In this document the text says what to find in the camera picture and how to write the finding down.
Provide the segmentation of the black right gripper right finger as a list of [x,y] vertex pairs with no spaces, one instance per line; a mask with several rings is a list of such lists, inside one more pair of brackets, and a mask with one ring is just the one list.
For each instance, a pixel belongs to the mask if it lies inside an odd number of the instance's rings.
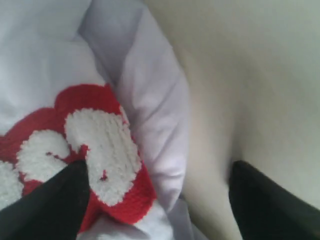
[[318,240],[320,211],[249,163],[230,169],[229,202],[244,240]]

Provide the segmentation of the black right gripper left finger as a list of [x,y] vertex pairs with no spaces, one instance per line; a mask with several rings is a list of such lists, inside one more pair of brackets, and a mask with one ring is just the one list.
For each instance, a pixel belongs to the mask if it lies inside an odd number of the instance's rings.
[[2,240],[74,240],[81,228],[90,186],[87,164],[75,161],[0,212]]

